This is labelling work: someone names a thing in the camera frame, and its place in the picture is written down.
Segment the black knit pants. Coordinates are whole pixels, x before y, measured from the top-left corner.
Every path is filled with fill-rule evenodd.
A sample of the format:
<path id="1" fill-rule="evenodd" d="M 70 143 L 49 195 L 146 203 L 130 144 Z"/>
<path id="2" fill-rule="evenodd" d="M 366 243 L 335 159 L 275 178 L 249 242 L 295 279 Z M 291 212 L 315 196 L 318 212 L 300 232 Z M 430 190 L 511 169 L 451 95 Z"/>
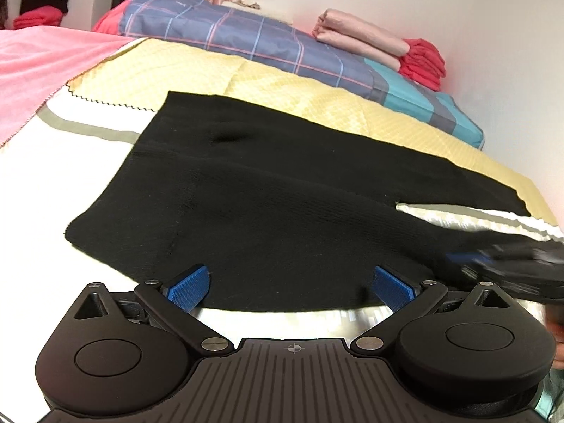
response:
<path id="1" fill-rule="evenodd" d="M 379 265 L 453 282 L 449 254 L 520 242 L 433 225 L 402 204 L 529 215 L 514 189 L 448 159 L 172 92 L 65 236 L 137 282 L 205 264 L 205 307 L 290 312 L 373 305 Z"/>

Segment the yellow quilted blanket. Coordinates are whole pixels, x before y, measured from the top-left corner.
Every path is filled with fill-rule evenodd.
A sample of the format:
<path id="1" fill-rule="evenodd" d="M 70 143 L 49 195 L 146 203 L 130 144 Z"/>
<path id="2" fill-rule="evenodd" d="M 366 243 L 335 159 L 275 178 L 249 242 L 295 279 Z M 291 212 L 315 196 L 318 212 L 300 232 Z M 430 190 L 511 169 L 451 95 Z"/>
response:
<path id="1" fill-rule="evenodd" d="M 217 94 L 369 136 L 453 163 L 513 188 L 534 218 L 556 216 L 533 182 L 441 130 L 344 89 L 235 55 L 156 39 L 131 42 L 68 83 L 91 101 L 157 111 L 168 92 Z"/>

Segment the folded red cloth stack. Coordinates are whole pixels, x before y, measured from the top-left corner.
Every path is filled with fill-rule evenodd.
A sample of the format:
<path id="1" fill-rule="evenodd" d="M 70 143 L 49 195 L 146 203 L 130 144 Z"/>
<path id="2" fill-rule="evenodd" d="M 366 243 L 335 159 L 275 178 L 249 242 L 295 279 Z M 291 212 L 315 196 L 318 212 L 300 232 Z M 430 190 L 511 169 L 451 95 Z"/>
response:
<path id="1" fill-rule="evenodd" d="M 441 90 L 446 77 L 446 62 L 438 49 L 429 41 L 405 39 L 409 50 L 400 58 L 399 73 L 434 92 Z"/>

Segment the folded pink cloth stack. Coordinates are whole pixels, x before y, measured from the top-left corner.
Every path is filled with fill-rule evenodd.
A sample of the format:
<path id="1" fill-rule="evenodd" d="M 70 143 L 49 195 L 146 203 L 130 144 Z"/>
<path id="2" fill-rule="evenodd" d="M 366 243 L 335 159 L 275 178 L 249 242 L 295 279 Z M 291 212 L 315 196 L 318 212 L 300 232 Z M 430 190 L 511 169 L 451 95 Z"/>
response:
<path id="1" fill-rule="evenodd" d="M 334 9 L 318 16 L 313 36 L 318 42 L 376 61 L 395 72 L 400 70 L 400 58 L 410 50 L 409 44 L 393 33 Z"/>

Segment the pink fleece blanket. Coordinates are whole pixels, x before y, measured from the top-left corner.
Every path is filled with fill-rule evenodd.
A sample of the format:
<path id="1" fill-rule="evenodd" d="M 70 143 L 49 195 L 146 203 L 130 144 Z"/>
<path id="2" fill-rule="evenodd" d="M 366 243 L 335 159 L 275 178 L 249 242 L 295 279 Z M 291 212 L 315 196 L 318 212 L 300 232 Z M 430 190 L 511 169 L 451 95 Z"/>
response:
<path id="1" fill-rule="evenodd" d="M 69 80 L 141 43 L 60 27 L 1 32 L 1 143 L 15 136 Z"/>

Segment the red pillow behind duvet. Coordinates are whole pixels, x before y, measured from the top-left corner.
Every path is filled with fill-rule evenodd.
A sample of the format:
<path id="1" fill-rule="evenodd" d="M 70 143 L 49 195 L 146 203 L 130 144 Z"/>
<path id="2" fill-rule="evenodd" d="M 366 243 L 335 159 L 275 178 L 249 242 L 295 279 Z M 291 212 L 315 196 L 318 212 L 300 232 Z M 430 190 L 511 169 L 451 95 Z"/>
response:
<path id="1" fill-rule="evenodd" d="M 131 0 L 124 0 L 117 6 L 106 12 L 104 16 L 98 20 L 92 32 L 103 33 L 104 35 L 119 35 L 119 23 L 121 23 L 122 16 L 124 15 Z"/>

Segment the blue plaid folded duvet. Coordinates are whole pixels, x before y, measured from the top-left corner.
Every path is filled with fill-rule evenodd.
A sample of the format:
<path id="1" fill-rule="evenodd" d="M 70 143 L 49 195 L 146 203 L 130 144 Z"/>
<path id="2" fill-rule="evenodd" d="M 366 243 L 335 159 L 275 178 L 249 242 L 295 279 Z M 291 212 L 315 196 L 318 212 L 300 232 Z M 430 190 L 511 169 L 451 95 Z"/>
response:
<path id="1" fill-rule="evenodd" d="M 306 32 L 207 0 L 128 0 L 118 33 L 239 55 L 312 78 L 414 117 L 480 149 L 485 136 L 454 98 L 390 68 L 320 43 Z"/>

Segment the red clothes pile background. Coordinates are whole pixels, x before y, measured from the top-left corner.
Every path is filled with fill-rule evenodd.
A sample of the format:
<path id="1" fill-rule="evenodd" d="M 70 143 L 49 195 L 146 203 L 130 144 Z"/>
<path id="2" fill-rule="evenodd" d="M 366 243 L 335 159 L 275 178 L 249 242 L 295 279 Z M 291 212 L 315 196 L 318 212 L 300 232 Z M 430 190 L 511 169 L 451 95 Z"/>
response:
<path id="1" fill-rule="evenodd" d="M 58 27 L 63 18 L 63 12 L 52 6 L 44 6 L 35 10 L 24 12 L 12 22 L 14 30 L 32 27 Z"/>

